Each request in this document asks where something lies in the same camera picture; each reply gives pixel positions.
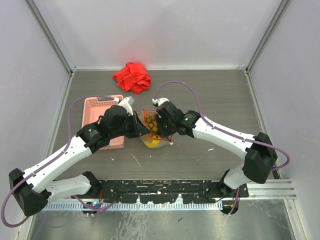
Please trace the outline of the bunch of brown longans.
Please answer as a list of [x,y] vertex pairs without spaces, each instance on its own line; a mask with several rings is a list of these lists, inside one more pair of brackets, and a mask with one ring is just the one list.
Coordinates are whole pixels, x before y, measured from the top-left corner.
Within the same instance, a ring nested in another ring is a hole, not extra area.
[[144,125],[148,128],[148,130],[152,134],[158,134],[159,133],[159,127],[158,123],[156,121],[157,113],[146,113],[144,115]]

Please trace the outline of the clear zip top bag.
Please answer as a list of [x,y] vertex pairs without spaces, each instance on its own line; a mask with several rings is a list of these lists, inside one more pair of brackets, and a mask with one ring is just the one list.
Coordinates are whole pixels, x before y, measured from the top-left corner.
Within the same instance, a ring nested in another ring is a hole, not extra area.
[[142,109],[139,119],[149,133],[140,137],[143,144],[150,149],[161,148],[165,145],[173,145],[173,136],[161,136],[160,127],[156,121],[158,113],[155,110]]

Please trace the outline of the yellow pear fruit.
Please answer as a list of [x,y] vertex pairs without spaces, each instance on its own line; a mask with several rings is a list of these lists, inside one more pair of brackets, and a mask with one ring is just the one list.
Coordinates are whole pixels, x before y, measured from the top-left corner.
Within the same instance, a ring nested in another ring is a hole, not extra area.
[[156,149],[161,147],[162,142],[160,140],[145,139],[143,143],[147,148]]

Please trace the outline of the pink perforated plastic basket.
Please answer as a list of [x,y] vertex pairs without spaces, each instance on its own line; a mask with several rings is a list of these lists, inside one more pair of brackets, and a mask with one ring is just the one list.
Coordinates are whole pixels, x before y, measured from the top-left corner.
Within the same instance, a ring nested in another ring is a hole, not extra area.
[[[118,103],[114,100],[101,97],[88,97],[84,100],[82,114],[82,128],[93,122],[96,122],[99,116],[103,116],[105,111]],[[112,139],[109,145],[102,147],[102,150],[122,149],[125,147],[125,138],[123,136]]]

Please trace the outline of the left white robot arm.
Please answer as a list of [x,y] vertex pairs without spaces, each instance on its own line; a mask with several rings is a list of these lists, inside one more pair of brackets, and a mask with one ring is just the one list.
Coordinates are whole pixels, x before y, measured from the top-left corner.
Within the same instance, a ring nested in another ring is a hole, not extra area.
[[98,120],[85,125],[65,146],[42,162],[24,171],[16,168],[9,173],[12,195],[26,217],[40,212],[48,203],[73,195],[95,198],[101,183],[92,172],[55,181],[61,173],[109,145],[112,139],[139,138],[149,133],[137,112],[115,105]]

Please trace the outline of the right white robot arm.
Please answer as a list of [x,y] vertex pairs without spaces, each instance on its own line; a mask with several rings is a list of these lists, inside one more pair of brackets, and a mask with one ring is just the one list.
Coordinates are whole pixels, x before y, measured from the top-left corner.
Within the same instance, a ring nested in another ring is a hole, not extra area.
[[237,188],[254,182],[264,184],[278,158],[268,135],[246,134],[217,124],[199,112],[182,112],[167,98],[153,99],[158,116],[156,122],[160,134],[173,134],[205,140],[218,145],[243,160],[236,168],[227,170],[218,183],[217,190],[231,197]]

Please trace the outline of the crumpled red cloth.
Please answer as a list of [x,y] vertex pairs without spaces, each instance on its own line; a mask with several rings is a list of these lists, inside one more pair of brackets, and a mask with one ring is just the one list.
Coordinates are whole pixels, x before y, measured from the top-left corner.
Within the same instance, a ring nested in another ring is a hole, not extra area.
[[152,83],[147,69],[140,62],[128,62],[125,67],[112,76],[112,79],[122,90],[134,94],[148,90]]

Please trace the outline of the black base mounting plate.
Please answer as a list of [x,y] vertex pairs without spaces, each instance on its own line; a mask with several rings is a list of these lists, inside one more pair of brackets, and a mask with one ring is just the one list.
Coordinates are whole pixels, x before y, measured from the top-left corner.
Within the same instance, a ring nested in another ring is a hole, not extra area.
[[222,198],[233,198],[236,191],[223,193],[220,183],[213,180],[103,180],[93,193],[79,195],[80,199],[102,199],[105,203],[142,204],[215,203]]

